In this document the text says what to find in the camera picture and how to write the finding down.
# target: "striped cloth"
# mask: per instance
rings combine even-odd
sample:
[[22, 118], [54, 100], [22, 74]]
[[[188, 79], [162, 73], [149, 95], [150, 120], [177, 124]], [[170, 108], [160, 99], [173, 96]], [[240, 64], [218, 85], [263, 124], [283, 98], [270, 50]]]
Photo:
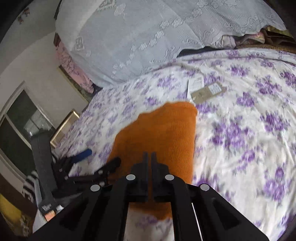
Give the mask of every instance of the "striped cloth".
[[31, 172], [30, 175], [27, 176], [24, 186], [22, 188], [22, 195], [29, 199], [32, 203], [36, 203], [36, 196], [35, 196], [35, 182], [38, 180], [37, 171], [34, 170]]

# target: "purple floral bedsheet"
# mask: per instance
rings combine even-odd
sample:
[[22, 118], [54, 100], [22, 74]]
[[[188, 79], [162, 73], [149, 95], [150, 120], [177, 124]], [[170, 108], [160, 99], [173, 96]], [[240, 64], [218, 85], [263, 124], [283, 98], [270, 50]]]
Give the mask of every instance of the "purple floral bedsheet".
[[[93, 173], [117, 133], [166, 102], [187, 101], [196, 73], [227, 91], [197, 105], [192, 184], [208, 183], [276, 241], [296, 213], [296, 55], [266, 49], [186, 56], [138, 79], [104, 89], [58, 147], [61, 155], [91, 148], [71, 174]], [[173, 240], [171, 220], [129, 211], [125, 240]]]

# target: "dark cloth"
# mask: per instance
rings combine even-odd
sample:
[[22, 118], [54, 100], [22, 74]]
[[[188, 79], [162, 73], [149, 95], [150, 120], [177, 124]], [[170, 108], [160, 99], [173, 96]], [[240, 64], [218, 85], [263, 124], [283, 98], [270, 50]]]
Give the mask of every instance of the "dark cloth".
[[20, 240], [25, 241], [26, 240], [25, 237], [18, 237], [14, 235], [14, 233], [9, 228], [8, 224], [6, 223], [1, 213], [0, 213], [0, 230], [1, 230], [1, 234], [0, 234], [1, 240], [5, 240], [5, 241], [20, 241]]
[[219, 49], [214, 49], [212, 47], [204, 47], [202, 49], [183, 49], [179, 53], [178, 57], [186, 56], [186, 55], [192, 55], [192, 54], [197, 54], [197, 53], [204, 53], [204, 52], [209, 52], [209, 51], [216, 51]]

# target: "yellow object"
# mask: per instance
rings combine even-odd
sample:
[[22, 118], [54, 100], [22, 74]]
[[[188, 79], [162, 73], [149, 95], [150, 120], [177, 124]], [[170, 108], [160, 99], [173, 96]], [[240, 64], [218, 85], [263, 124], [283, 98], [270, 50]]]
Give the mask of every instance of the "yellow object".
[[13, 224], [19, 224], [21, 211], [13, 206], [2, 194], [0, 194], [0, 212]]

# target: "orange cloth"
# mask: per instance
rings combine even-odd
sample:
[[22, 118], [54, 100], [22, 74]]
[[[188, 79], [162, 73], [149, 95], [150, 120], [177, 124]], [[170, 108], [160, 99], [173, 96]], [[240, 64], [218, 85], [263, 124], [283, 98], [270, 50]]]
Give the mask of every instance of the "orange cloth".
[[130, 203], [130, 208], [160, 220], [172, 216], [170, 203], [152, 200], [151, 153], [156, 152], [157, 161], [167, 165], [171, 174], [191, 183], [196, 115], [196, 108], [188, 102], [166, 103], [151, 113], [140, 114], [117, 134], [108, 161], [120, 157], [121, 166], [111, 179], [130, 174], [131, 167], [142, 161], [143, 152], [149, 154], [148, 203]]

